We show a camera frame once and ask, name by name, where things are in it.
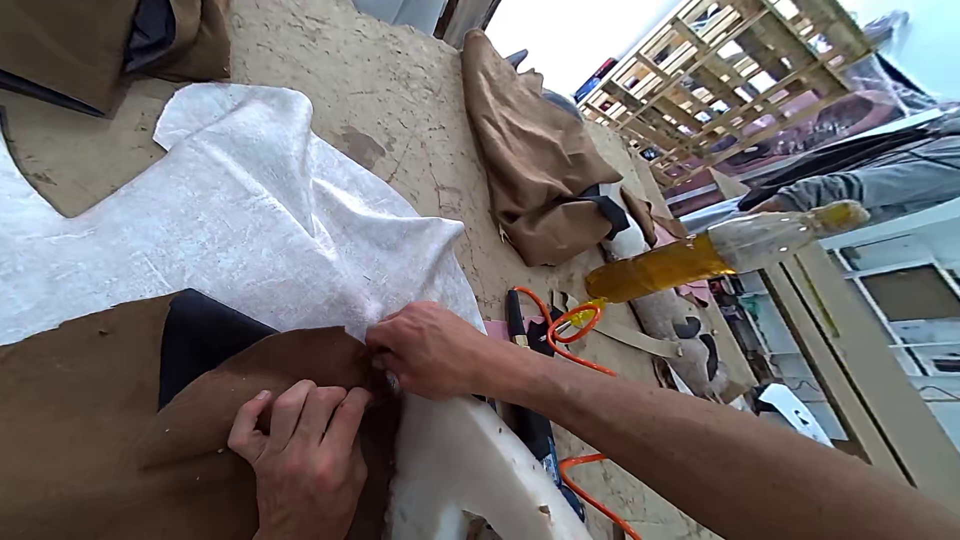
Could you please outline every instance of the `brown fabric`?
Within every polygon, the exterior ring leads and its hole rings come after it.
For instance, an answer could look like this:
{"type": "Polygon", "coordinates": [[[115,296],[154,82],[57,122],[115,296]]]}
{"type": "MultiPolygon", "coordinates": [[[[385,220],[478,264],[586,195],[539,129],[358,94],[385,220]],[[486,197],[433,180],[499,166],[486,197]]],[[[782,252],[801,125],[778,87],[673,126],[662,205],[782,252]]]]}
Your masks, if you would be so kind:
{"type": "Polygon", "coordinates": [[[653,205],[649,201],[640,199],[624,186],[620,187],[620,198],[623,199],[623,204],[627,206],[627,211],[633,216],[636,224],[640,226],[643,240],[650,247],[656,246],[657,233],[654,231],[654,218],[650,215],[650,208],[653,205]]]}
{"type": "Polygon", "coordinates": [[[654,223],[666,229],[668,233],[672,234],[673,237],[678,240],[690,236],[684,223],[675,217],[663,217],[655,213],[651,213],[650,217],[654,219],[654,223]]]}
{"type": "Polygon", "coordinates": [[[0,69],[107,111],[137,0],[0,2],[0,69]]]}
{"type": "Polygon", "coordinates": [[[174,47],[144,72],[175,81],[228,79],[230,1],[172,0],[171,5],[177,19],[174,47]]]}
{"type": "Polygon", "coordinates": [[[517,75],[479,30],[464,38],[463,79],[493,219],[523,261],[559,264],[599,242],[612,226],[597,205],[558,200],[621,178],[584,126],[540,97],[540,75],[517,75]]]}
{"type": "MultiPolygon", "coordinates": [[[[229,0],[171,0],[174,45],[146,72],[191,80],[229,77],[229,0]]],[[[0,2],[0,70],[101,114],[116,98],[138,0],[0,2]]]]}
{"type": "MultiPolygon", "coordinates": [[[[304,378],[347,387],[377,380],[363,345],[342,328],[291,331],[194,380],[157,414],[173,296],[0,348],[0,538],[247,540],[257,527],[252,469],[221,450],[236,408],[262,388],[281,392],[304,378]]],[[[399,412],[388,400],[364,417],[369,474],[348,538],[381,537],[399,412]]]]}

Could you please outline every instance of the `wooden table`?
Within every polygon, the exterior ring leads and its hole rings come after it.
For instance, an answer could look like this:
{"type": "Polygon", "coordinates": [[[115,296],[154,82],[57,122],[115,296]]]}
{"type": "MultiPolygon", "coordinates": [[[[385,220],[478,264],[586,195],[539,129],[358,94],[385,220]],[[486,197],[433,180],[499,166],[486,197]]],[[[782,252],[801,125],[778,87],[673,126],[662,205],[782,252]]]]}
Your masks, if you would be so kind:
{"type": "MultiPolygon", "coordinates": [[[[550,289],[587,297],[582,280],[603,263],[599,249],[555,268],[529,268],[501,242],[464,108],[457,51],[409,27],[360,14],[349,0],[234,0],[231,21],[235,83],[303,92],[313,102],[317,135],[384,179],[421,215],[464,222],[456,256],[485,319],[504,318],[503,300],[513,285],[543,298],[550,289]]],[[[163,157],[151,137],[179,86],[132,81],[112,119],[0,91],[8,144],[36,189],[61,213],[75,216],[163,157]]],[[[665,207],[649,171],[640,166],[637,174],[620,139],[591,133],[611,165],[628,182],[649,186],[640,190],[665,207]]],[[[533,306],[525,310],[535,312],[533,306]]],[[[638,328],[625,305],[611,306],[605,316],[638,328]]],[[[604,335],[594,332],[572,350],[626,378],[657,383],[648,355],[604,335]]],[[[583,450],[581,441],[559,428],[558,446],[561,456],[583,450]]],[[[646,538],[709,536],[612,463],[584,466],[574,476],[646,538]]],[[[589,527],[597,538],[612,534],[610,522],[592,510],[589,527]]]]}

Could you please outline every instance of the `plastic bottle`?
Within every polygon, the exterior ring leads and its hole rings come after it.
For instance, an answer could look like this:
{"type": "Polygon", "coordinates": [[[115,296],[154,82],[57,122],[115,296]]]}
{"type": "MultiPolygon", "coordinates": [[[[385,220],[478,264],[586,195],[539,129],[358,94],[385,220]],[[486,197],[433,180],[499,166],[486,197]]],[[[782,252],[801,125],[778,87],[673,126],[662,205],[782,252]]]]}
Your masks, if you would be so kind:
{"type": "Polygon", "coordinates": [[[807,212],[761,212],[719,223],[587,275],[587,293],[627,302],[684,283],[758,270],[780,262],[818,237],[842,233],[870,219],[855,201],[807,212]]]}

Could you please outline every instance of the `right hand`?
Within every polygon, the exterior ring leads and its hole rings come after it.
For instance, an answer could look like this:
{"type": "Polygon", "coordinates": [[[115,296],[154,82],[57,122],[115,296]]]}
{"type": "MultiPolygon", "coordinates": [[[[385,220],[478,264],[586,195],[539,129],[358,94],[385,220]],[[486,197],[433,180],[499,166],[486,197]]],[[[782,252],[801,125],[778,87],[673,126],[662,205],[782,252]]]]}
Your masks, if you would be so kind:
{"type": "Polygon", "coordinates": [[[367,347],[403,389],[445,400],[492,395],[504,375],[498,362],[515,346],[487,337],[436,302],[414,302],[370,327],[367,347]]]}

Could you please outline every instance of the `orange air hose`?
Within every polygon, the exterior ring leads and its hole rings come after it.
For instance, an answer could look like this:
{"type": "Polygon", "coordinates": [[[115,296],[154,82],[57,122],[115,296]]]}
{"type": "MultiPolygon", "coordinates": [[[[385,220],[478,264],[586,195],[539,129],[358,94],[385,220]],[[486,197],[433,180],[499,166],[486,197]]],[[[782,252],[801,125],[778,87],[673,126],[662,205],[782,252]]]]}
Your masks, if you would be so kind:
{"type": "MultiPolygon", "coordinates": [[[[616,377],[616,372],[614,372],[614,370],[604,367],[600,364],[591,362],[589,360],[585,360],[583,358],[580,358],[579,356],[572,355],[571,353],[561,349],[556,343],[557,341],[561,343],[572,343],[580,339],[581,337],[587,335],[588,332],[593,330],[593,327],[595,327],[597,323],[600,322],[600,316],[603,312],[603,309],[600,306],[594,306],[594,305],[576,306],[574,309],[571,309],[570,311],[564,313],[563,315],[558,317],[556,321],[554,321],[550,318],[550,310],[546,308],[546,304],[543,303],[543,300],[541,300],[540,297],[537,296],[537,294],[534,291],[528,289],[527,287],[521,287],[521,286],[514,287],[514,290],[517,292],[522,292],[526,294],[527,296],[532,298],[534,302],[537,303],[537,307],[540,308],[540,314],[543,316],[543,319],[549,325],[546,331],[546,342],[550,344],[550,348],[553,349],[554,352],[556,352],[560,356],[563,356],[564,358],[573,360],[578,364],[585,365],[590,369],[595,369],[601,373],[606,373],[611,377],[616,377]],[[569,319],[571,315],[580,313],[582,311],[593,311],[593,316],[590,317],[589,322],[586,323],[584,327],[580,329],[580,331],[578,331],[577,333],[574,333],[569,337],[562,337],[557,334],[557,327],[560,324],[562,324],[564,321],[569,319]]],[[[560,476],[562,479],[564,479],[564,482],[566,482],[566,485],[570,486],[570,489],[572,489],[574,493],[579,495],[581,499],[590,503],[590,505],[592,505],[597,510],[600,510],[600,512],[603,513],[603,515],[607,516],[614,523],[620,526],[620,528],[622,528],[623,531],[626,532],[631,538],[633,538],[634,540],[641,540],[640,535],[637,534],[634,528],[630,527],[630,524],[628,524],[626,520],[614,514],[613,511],[607,508],[606,506],[604,506],[603,503],[600,503],[599,501],[591,497],[589,493],[584,491],[582,487],[574,483],[573,480],[571,480],[570,477],[566,475],[566,471],[570,467],[573,467],[575,465],[580,465],[582,463],[591,463],[592,461],[600,461],[606,458],[607,457],[603,454],[588,454],[588,455],[581,455],[579,457],[568,457],[567,459],[562,459],[558,466],[558,469],[560,470],[560,476]]]]}

